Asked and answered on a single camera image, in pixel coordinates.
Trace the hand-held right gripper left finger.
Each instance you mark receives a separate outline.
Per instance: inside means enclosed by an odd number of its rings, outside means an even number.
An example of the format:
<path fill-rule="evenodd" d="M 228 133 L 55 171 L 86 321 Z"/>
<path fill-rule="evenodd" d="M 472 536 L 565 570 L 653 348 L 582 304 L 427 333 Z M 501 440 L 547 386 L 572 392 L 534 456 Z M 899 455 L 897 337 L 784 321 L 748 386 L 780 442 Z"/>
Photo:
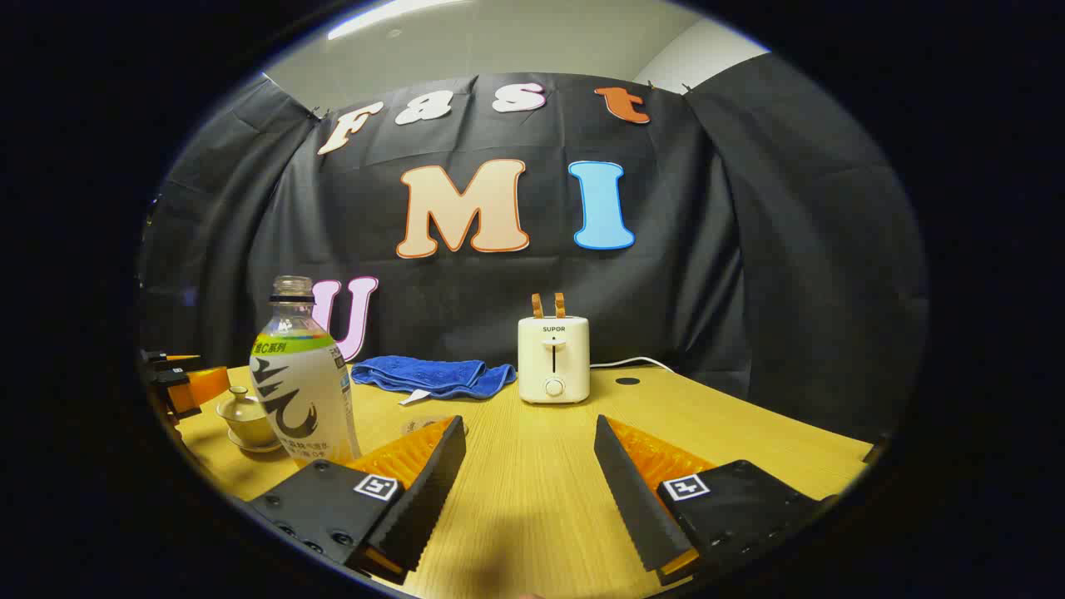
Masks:
<path fill-rule="evenodd" d="M 293 543 L 400 585 L 433 535 L 466 454 L 455 414 L 350 463 L 308 463 L 247 502 Z"/>

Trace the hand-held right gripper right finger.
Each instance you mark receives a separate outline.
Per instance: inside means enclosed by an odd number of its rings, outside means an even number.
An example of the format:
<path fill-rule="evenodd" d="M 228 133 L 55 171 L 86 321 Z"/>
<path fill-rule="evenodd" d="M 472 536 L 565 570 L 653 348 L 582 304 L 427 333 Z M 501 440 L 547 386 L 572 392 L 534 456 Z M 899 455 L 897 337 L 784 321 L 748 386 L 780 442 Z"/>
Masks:
<path fill-rule="evenodd" d="M 731 572 L 835 501 L 800 493 L 750 460 L 714 465 L 604 414 L 593 448 L 643 568 L 663 585 Z"/>

